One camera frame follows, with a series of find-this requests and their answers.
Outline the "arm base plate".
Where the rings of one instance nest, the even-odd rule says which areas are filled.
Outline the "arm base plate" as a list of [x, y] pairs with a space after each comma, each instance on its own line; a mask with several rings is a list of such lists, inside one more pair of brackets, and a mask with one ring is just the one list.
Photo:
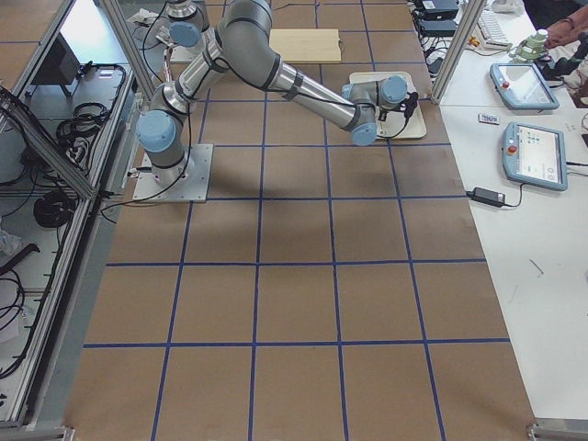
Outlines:
[[140, 203], [205, 202], [209, 190], [213, 145], [193, 144], [189, 150], [187, 170], [177, 181], [175, 179], [183, 170], [184, 163], [168, 170], [153, 168], [148, 154], [145, 153], [141, 165], [150, 167], [151, 170], [139, 172], [132, 200]]
[[197, 47], [185, 47], [175, 45], [171, 49], [171, 55], [169, 56], [170, 63], [190, 63], [194, 60], [197, 55]]

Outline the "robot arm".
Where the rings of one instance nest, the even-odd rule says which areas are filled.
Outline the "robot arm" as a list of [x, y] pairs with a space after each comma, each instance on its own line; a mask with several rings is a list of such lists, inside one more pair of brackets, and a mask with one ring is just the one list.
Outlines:
[[149, 110], [137, 122], [137, 139], [162, 189], [191, 175], [194, 162], [181, 142], [183, 126], [191, 105], [227, 72], [329, 120], [349, 132], [357, 146], [372, 144], [379, 136], [378, 121], [391, 112], [410, 119], [417, 108], [417, 93], [399, 75], [344, 85], [336, 94], [284, 62], [269, 44], [273, 17], [266, 1], [233, 1], [216, 26], [210, 25], [202, 1], [171, 1], [166, 14], [173, 40], [197, 47], [198, 53], [176, 80], [155, 89]]
[[204, 1], [168, 1], [165, 13], [169, 19], [169, 35], [174, 43], [185, 48], [196, 47], [209, 29], [209, 16]]

